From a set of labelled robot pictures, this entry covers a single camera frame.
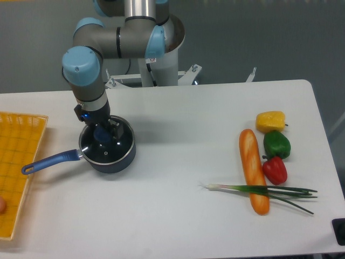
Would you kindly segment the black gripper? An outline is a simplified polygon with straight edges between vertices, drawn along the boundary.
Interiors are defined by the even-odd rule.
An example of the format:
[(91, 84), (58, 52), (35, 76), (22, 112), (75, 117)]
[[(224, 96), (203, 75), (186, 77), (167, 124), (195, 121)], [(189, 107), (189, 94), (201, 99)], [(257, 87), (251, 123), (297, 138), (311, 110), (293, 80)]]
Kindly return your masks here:
[(90, 110), (91, 102), (82, 102), (77, 100), (77, 105), (74, 108), (74, 112), (79, 121), (84, 122), (86, 125), (95, 125), (94, 126), (94, 135), (107, 135), (107, 131), (102, 127), (107, 121), (109, 122), (108, 129), (111, 136), (114, 139), (120, 139), (123, 135), (123, 123), (110, 118), (110, 105), (108, 100), (102, 103), (97, 101), (97, 107), (93, 110)]

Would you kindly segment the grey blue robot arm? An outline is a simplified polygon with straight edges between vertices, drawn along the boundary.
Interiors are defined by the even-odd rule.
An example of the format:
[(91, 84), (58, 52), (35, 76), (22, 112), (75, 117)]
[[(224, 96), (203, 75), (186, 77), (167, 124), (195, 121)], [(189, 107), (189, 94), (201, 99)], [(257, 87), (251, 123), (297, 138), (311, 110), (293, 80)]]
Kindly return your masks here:
[(93, 128), (103, 142), (119, 138), (111, 121), (110, 106), (102, 80), (102, 64), (115, 58), (162, 58), (167, 51), (164, 22), (169, 19), (168, 1), (94, 1), (100, 15), (124, 16), (124, 26), (105, 28), (95, 18), (83, 18), (75, 28), (73, 46), (63, 55), (62, 74), (77, 100), (78, 119)]

